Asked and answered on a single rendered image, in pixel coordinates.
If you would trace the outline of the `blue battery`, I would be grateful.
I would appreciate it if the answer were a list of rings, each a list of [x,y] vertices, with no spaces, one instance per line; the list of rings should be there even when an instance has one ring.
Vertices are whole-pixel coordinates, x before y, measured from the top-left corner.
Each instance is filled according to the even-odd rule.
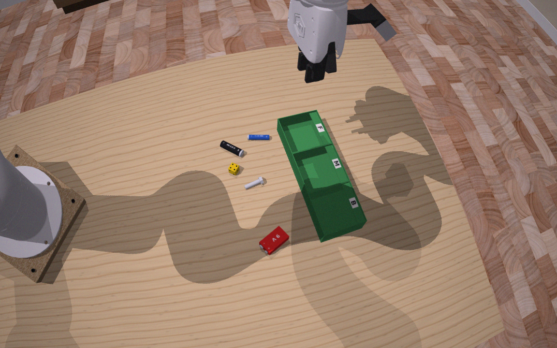
[[[248,140],[269,140],[269,135],[248,135]]]

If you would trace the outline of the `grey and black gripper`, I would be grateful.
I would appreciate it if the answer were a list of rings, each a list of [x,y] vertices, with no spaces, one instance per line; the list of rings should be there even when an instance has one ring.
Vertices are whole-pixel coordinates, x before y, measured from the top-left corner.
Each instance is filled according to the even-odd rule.
[[[301,51],[297,69],[306,70],[306,83],[322,81],[325,72],[337,72],[336,59],[346,37],[347,2],[290,0],[287,27]]]

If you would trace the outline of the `yellow die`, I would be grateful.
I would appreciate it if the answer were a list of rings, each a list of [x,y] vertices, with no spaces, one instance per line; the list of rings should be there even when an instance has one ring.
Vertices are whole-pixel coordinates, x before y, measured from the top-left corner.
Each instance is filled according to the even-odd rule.
[[[228,170],[231,174],[236,175],[239,171],[239,165],[232,162]]]

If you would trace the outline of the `black aa battery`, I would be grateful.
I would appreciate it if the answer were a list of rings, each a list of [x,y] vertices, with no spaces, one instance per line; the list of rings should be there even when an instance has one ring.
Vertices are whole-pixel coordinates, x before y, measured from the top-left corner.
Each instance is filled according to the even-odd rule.
[[[244,151],[241,148],[235,147],[234,145],[231,145],[230,143],[224,140],[221,142],[220,147],[225,148],[226,150],[234,153],[236,156],[241,157],[244,153]]]

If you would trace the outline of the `grey hex bolt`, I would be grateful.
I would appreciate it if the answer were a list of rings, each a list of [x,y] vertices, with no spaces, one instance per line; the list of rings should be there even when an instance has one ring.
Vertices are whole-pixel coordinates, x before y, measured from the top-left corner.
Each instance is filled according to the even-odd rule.
[[[255,186],[255,185],[259,184],[259,183],[261,183],[261,184],[264,183],[264,181],[263,181],[263,179],[262,179],[261,176],[258,177],[258,180],[255,180],[255,181],[250,182],[249,184],[246,184],[246,185],[245,185],[245,188],[247,189],[247,188],[253,187],[253,186]]]

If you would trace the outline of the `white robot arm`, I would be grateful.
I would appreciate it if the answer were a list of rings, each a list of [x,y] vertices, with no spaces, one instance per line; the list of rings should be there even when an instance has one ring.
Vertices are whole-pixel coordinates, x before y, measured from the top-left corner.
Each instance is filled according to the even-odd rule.
[[[347,26],[365,23],[385,41],[396,35],[373,4],[348,10]],[[0,150],[0,251],[16,258],[41,254],[56,239],[62,215],[59,191],[49,176],[38,168],[14,167]]]

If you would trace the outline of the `red nine-volt battery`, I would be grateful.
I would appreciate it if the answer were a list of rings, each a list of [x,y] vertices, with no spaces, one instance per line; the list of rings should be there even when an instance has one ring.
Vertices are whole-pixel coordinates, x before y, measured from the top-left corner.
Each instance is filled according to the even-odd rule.
[[[259,242],[261,249],[264,249],[266,254],[271,255],[278,247],[283,245],[288,240],[289,236],[280,226],[267,235]]]

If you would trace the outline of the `green three-compartment bin rack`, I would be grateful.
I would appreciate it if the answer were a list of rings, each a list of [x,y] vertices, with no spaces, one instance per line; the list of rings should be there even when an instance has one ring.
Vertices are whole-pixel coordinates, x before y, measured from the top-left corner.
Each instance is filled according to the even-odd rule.
[[[277,118],[277,132],[320,242],[361,229],[366,216],[318,110]]]

